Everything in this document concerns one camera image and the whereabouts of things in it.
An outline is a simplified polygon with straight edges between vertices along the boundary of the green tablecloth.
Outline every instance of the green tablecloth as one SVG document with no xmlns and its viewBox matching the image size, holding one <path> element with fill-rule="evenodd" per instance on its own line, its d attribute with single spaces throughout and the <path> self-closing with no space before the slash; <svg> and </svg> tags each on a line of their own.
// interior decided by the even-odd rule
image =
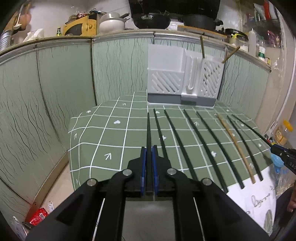
<svg viewBox="0 0 296 241">
<path fill-rule="evenodd" d="M 164 108 L 168 112 L 185 146 L 198 178 L 209 177 L 217 185 L 220 185 L 204 147 L 200 144 L 200 140 L 196 137 L 182 113 L 182 110 L 185 108 L 193 122 L 196 122 L 207 146 L 218 163 L 227 186 L 235 184 L 237 181 L 222 151 L 195 114 L 195 110 L 199 111 L 217 135 L 242 179 L 249 178 L 241 156 L 214 114 L 219 113 L 226 119 L 227 115 L 234 113 L 251 127 L 257 128 L 252 119 L 219 101 L 216 102 L 213 110 L 193 108 L 191 106 L 147 106 L 146 92 L 140 91 L 135 92 L 133 95 L 121 96 L 117 100 L 104 102 L 98 107 L 85 110 L 78 117 L 71 118 L 69 125 L 70 150 L 68 153 L 75 189 L 89 178 L 96 178 L 99 181 L 111 178 L 116 172 L 125 169 L 131 159 L 139 157 L 141 147 L 146 146 L 147 111 L 150 113 L 152 145 L 157 145 L 159 155 L 162 155 L 153 108 L 157 111 L 164 143 L 172 167 L 183 171 L 188 177 L 191 177 L 177 140 L 164 114 Z M 258 162 L 260 170 L 265 169 L 271 164 L 269 147 L 246 126 L 239 121 L 236 121 L 236 123 L 239 130 L 243 130 L 243 136 Z M 239 145 L 248 157 L 249 163 L 251 163 L 244 144 L 235 130 L 232 129 L 232 131 L 239 140 Z"/>
</svg>

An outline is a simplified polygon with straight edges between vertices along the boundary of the plastic jar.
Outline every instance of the plastic jar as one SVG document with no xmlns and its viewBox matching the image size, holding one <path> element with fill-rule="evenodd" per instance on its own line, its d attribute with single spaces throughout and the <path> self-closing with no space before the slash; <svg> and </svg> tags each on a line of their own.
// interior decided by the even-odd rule
<svg viewBox="0 0 296 241">
<path fill-rule="evenodd" d="M 290 124 L 290 122 L 284 120 L 274 132 L 274 141 L 282 146 L 285 145 L 292 131 L 293 126 Z"/>
</svg>

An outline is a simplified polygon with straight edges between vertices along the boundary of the metal bolt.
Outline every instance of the metal bolt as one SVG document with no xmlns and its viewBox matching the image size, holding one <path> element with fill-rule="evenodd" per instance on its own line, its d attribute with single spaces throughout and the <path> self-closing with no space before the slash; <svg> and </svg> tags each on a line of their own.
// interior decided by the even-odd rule
<svg viewBox="0 0 296 241">
<path fill-rule="evenodd" d="M 212 180 L 209 178 L 205 178 L 202 180 L 202 183 L 206 186 L 210 186 L 212 184 Z"/>
<path fill-rule="evenodd" d="M 169 169 L 167 169 L 167 173 L 169 175 L 175 175 L 177 173 L 177 170 L 176 169 L 173 169 L 173 168 L 169 168 Z"/>
<path fill-rule="evenodd" d="M 88 179 L 87 180 L 87 185 L 89 185 L 90 187 L 96 185 L 96 179 Z"/>
<path fill-rule="evenodd" d="M 130 170 L 130 169 L 124 169 L 123 171 L 122 171 L 122 174 L 123 175 L 125 175 L 125 176 L 130 176 L 131 174 L 132 174 L 133 172 L 132 172 L 132 170 Z"/>
</svg>

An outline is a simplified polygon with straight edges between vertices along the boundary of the floor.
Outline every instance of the floor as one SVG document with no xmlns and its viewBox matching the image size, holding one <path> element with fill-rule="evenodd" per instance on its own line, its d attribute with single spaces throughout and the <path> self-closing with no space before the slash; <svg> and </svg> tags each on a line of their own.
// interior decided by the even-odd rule
<svg viewBox="0 0 296 241">
<path fill-rule="evenodd" d="M 57 208 L 57 206 L 60 205 L 69 195 L 71 195 L 73 191 L 74 189 L 71 180 L 70 167 L 69 164 L 67 164 L 45 197 L 41 207 L 50 213 L 48 206 L 50 201 L 53 203 L 54 208 Z"/>
</svg>

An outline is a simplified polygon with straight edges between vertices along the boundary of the gray base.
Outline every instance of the gray base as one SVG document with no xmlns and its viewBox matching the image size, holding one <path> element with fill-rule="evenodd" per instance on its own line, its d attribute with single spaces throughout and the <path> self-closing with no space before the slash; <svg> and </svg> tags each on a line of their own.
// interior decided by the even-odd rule
<svg viewBox="0 0 296 241">
<path fill-rule="evenodd" d="M 214 107 L 216 99 L 208 97 L 191 97 L 181 95 L 168 94 L 151 94 L 148 93 L 147 100 L 150 103 L 164 104 L 183 104 L 183 105 L 198 105 L 205 107 Z"/>
</svg>

